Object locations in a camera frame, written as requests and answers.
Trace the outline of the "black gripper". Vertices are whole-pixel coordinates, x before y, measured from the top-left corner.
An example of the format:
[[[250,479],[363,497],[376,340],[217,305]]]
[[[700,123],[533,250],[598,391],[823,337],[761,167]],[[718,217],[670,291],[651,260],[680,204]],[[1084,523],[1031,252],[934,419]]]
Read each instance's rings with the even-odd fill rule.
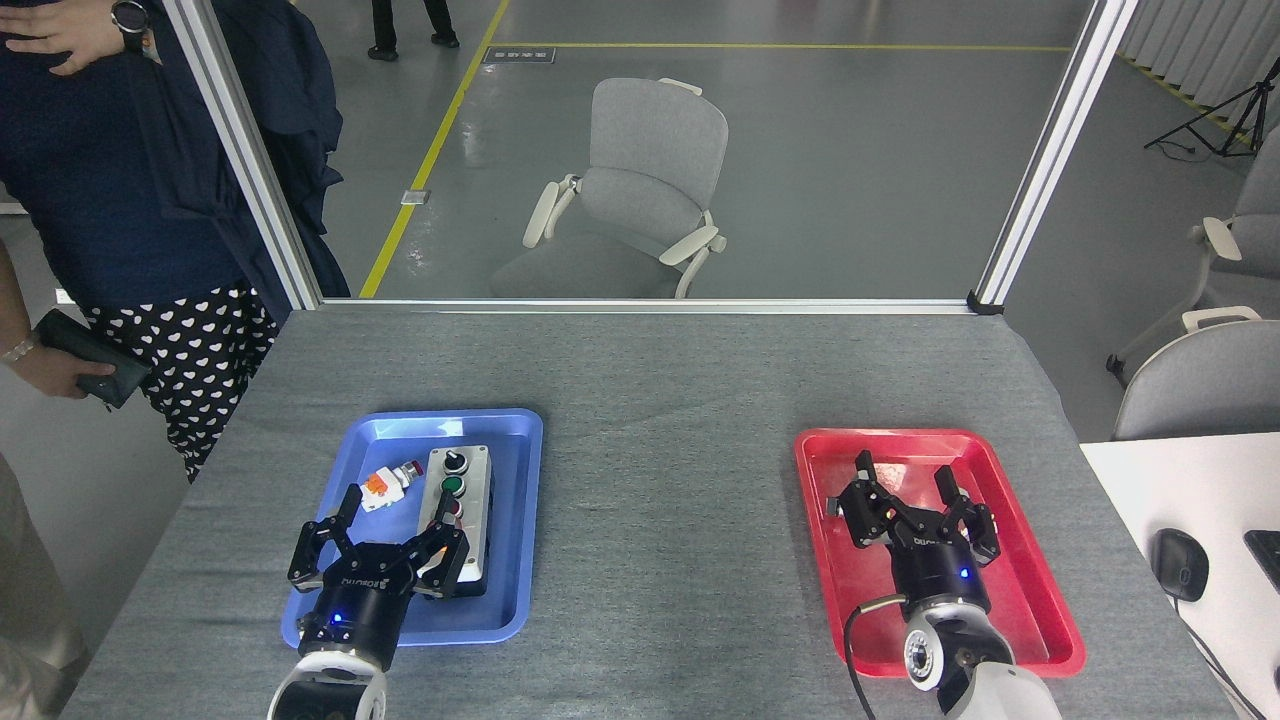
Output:
[[[349,484],[330,516],[301,527],[287,579],[300,593],[323,587],[314,610],[300,620],[301,656],[320,651],[351,653],[387,671],[411,596],[453,597],[470,542],[456,524],[431,521],[403,546],[353,546],[348,529],[361,501],[360,486]],[[342,556],[321,579],[317,560],[329,542]]]
[[[856,456],[855,474],[836,496],[836,507],[858,548],[881,541],[890,543],[893,587],[905,596],[902,616],[910,618],[936,600],[973,603],[988,612],[991,601],[979,568],[1001,555],[995,516],[986,503],[974,502],[963,492],[950,465],[934,473],[934,483],[945,502],[936,532],[943,543],[923,543],[916,537],[905,544],[895,542],[897,529],[916,529],[915,518],[905,502],[878,482],[869,450]]]

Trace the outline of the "person's hand with bracelet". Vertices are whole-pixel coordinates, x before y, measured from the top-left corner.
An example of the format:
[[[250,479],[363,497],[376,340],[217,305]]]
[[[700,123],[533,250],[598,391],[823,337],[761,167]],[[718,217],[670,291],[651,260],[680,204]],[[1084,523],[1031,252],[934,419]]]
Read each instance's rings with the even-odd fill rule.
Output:
[[[42,395],[61,398],[88,396],[78,386],[81,375],[109,377],[115,372],[111,364],[91,363],[40,343],[12,363],[10,369]]]

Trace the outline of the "person's hand with watch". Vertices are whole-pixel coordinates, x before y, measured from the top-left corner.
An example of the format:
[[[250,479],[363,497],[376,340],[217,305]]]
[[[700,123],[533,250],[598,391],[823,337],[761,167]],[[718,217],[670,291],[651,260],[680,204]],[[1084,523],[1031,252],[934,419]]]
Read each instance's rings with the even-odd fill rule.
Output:
[[[13,53],[61,56],[50,69],[73,76],[90,64],[125,50],[120,29],[111,19],[113,1],[55,1],[37,6],[3,6],[1,31],[12,37]]]

